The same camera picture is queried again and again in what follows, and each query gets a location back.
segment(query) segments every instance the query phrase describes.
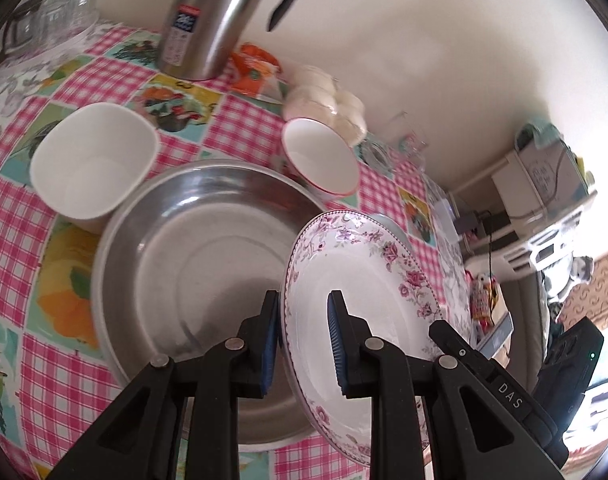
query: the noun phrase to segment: pink checkered tablecloth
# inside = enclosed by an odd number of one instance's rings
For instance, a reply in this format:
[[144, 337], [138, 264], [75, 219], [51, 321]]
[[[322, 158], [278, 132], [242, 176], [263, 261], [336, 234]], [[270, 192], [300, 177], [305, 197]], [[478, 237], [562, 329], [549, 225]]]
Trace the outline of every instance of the pink checkered tablecloth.
[[[31, 187], [27, 170], [42, 138], [40, 129], [90, 103], [127, 106], [155, 124], [161, 136], [149, 177], [209, 157], [268, 166], [277, 149], [281, 117], [274, 106], [228, 92], [235, 77], [232, 65], [216, 80], [179, 81], [155, 69], [157, 40], [144, 30], [109, 28], [44, 79], [0, 135], [0, 367], [5, 374], [0, 445], [27, 478], [43, 477], [119, 393], [94, 338], [88, 299], [75, 296], [77, 291], [53, 273], [69, 269], [71, 262], [71, 269], [89, 269], [97, 240], [71, 231]], [[187, 122], [181, 123], [180, 116], [172, 123], [159, 119], [160, 103], [180, 114], [176, 108], [186, 102], [193, 117]], [[433, 203], [443, 193], [403, 161], [395, 174], [384, 175], [369, 167], [359, 150], [356, 156], [358, 192], [329, 207], [383, 213], [400, 224], [449, 320], [457, 319], [455, 327], [466, 333], [462, 260], [433, 214]], [[253, 470], [253, 478], [353, 480], [367, 474], [319, 435], [269, 453], [243, 455], [244, 464], [253, 465], [244, 471]]]

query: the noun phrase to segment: packaging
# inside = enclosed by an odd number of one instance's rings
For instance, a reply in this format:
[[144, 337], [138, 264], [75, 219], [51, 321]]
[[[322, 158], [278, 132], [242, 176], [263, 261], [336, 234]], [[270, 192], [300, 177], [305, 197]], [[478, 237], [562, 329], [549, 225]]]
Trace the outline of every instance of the packaging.
[[497, 282], [488, 274], [479, 274], [470, 287], [470, 315], [473, 322], [479, 323], [483, 334], [494, 326], [493, 307], [497, 303]]
[[244, 43], [231, 59], [240, 78], [231, 85], [238, 94], [260, 101], [279, 104], [282, 101], [277, 74], [281, 65], [276, 57], [251, 43]]

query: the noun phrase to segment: black clamp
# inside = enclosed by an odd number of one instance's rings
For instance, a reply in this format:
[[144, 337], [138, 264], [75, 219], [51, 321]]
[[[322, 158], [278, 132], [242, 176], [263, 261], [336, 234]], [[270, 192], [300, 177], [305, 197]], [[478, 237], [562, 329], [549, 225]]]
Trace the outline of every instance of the black clamp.
[[50, 472], [50, 480], [175, 480], [187, 398], [194, 397], [186, 480], [239, 480], [237, 398], [273, 382], [279, 295], [202, 357], [152, 358]]
[[[453, 337], [448, 323], [431, 325], [429, 334], [445, 355], [429, 362], [373, 337], [365, 320], [348, 314], [341, 292], [329, 295], [327, 309], [342, 393], [372, 397], [372, 480], [424, 478], [416, 395], [423, 399], [436, 480], [562, 479], [531, 434], [554, 423], [522, 389], [501, 400], [514, 381], [501, 392], [497, 378], [504, 374], [481, 354], [485, 363], [480, 361], [459, 335]], [[517, 395], [523, 402], [510, 412], [506, 405], [517, 404]], [[522, 420], [530, 420], [530, 413], [543, 415], [543, 422], [527, 430], [513, 413]], [[543, 437], [552, 433], [543, 431]]]

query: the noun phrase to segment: stainless steel bowl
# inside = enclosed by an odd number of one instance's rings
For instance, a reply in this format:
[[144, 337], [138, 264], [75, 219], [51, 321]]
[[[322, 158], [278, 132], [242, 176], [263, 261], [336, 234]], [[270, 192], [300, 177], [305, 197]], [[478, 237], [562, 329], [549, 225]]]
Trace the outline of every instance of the stainless steel bowl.
[[[106, 227], [92, 270], [94, 325], [117, 380], [127, 384], [154, 354], [180, 361], [235, 335], [266, 290], [279, 290], [297, 234], [323, 210], [291, 180], [233, 160], [181, 166], [138, 188]], [[269, 394], [239, 400], [241, 449], [311, 432], [278, 352]]]

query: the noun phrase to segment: screw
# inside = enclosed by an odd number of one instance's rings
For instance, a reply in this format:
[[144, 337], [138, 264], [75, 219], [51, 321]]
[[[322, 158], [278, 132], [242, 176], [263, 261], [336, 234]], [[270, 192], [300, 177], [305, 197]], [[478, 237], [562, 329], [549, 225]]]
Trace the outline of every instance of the screw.
[[166, 354], [156, 354], [153, 356], [153, 358], [150, 360], [150, 364], [154, 367], [154, 368], [164, 368], [165, 366], [168, 365], [168, 363], [170, 362], [170, 358], [168, 357], [168, 355]]
[[241, 350], [244, 348], [244, 340], [238, 337], [231, 337], [230, 339], [226, 339], [224, 346], [229, 350]]
[[366, 339], [364, 345], [369, 350], [382, 350], [384, 348], [384, 342], [379, 337], [369, 337]]
[[447, 370], [452, 370], [458, 366], [458, 360], [452, 355], [442, 355], [437, 362], [439, 363], [439, 366], [446, 368]]

